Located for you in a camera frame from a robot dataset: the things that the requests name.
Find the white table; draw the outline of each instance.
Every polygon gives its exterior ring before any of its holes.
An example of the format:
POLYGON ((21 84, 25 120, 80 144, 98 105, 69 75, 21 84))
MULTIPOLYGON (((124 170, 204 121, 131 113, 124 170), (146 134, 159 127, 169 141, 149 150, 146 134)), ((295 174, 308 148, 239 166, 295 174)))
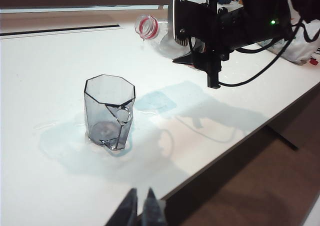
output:
MULTIPOLYGON (((142 42, 135 15, 112 17, 122 29, 1 39, 4 226, 103 225, 132 187, 140 213, 149 187, 167 197, 320 81, 320 66, 281 58, 247 85, 207 88, 204 72, 142 42), (136 87, 127 148, 116 155, 85 136, 85 80, 99 74, 136 87)), ((246 80, 274 56, 234 52, 220 80, 246 80)))

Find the clear plastic cup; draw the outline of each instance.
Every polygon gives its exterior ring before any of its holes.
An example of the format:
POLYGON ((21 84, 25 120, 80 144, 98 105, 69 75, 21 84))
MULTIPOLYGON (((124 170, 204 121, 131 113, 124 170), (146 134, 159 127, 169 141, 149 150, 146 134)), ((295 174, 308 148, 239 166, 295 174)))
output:
POLYGON ((122 150, 133 120, 135 86, 119 76, 99 75, 84 87, 88 137, 112 151, 122 150))

